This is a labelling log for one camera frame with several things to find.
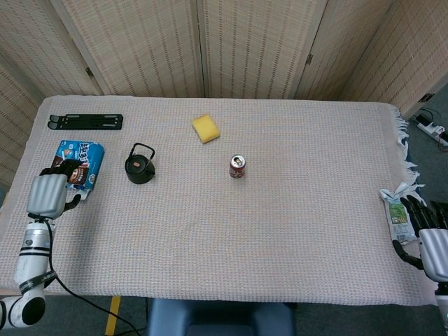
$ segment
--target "soda can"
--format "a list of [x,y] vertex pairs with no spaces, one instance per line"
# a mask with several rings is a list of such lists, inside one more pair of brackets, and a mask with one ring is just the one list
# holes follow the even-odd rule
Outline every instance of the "soda can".
[[244,168],[246,166],[246,159],[242,155],[233,155],[230,159],[229,174],[234,179],[239,179],[244,176]]

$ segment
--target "blue chair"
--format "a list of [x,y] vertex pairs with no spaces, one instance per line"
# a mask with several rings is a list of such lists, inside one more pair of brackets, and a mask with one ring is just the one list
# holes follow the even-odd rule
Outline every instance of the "blue chair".
[[154,299],[147,336],[295,336],[284,303]]

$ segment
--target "white tablecloth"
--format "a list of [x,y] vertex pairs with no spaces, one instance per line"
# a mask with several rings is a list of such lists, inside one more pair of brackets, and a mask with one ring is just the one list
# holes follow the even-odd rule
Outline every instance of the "white tablecloth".
[[[46,127],[67,113],[121,113],[123,129]],[[221,131],[204,145],[190,124],[203,113]],[[106,149],[95,190],[56,220],[54,265],[77,293],[432,303],[434,284],[395,254],[379,197],[410,178],[398,124],[396,108],[380,103],[46,99],[1,217],[0,288],[17,287],[32,179],[70,139]],[[136,141],[156,150],[155,178],[143,185],[124,170]],[[247,160],[241,179],[228,174],[236,153]]]

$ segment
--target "sponge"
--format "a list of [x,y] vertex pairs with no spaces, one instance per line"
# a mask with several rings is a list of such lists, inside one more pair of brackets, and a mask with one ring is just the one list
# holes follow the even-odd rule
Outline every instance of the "sponge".
[[208,114],[193,119],[191,123],[203,144],[220,136],[219,129]]

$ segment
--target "floor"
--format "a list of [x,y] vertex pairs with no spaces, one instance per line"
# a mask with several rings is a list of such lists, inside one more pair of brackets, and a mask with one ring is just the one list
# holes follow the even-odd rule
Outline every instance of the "floor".
[[[448,126],[448,111],[440,113],[438,122]],[[437,143],[414,124],[409,125],[409,148],[412,161],[421,173],[421,193],[425,200],[448,202],[448,153],[441,153]],[[90,297],[98,305],[109,308],[110,297]],[[146,326],[145,300],[123,297],[119,314],[137,328]],[[43,320],[28,330],[4,330],[2,336],[104,335],[107,315],[74,297],[48,297]],[[297,335],[360,335],[360,336],[445,336],[437,307],[400,307],[395,305],[348,307],[333,304],[301,304],[296,311]],[[118,322],[115,334],[130,328]]]

